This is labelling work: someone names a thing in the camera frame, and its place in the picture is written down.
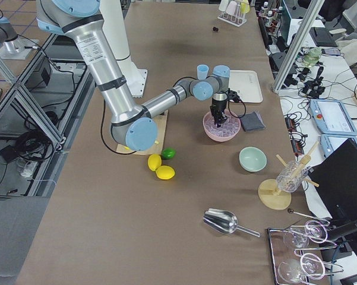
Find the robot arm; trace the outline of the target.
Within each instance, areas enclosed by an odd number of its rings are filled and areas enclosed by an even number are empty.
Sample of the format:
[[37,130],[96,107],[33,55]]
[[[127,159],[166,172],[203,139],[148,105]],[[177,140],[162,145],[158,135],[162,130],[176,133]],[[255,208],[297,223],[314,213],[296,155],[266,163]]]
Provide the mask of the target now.
[[159,96],[136,104],[103,31],[101,7],[100,1],[37,1],[37,23],[41,30],[75,42],[112,112],[110,133],[117,143],[133,151],[148,150],[158,135],[153,118],[191,96],[212,99],[210,112],[217,127],[227,121],[231,91],[230,69],[225,65],[214,67],[211,75],[180,79]]

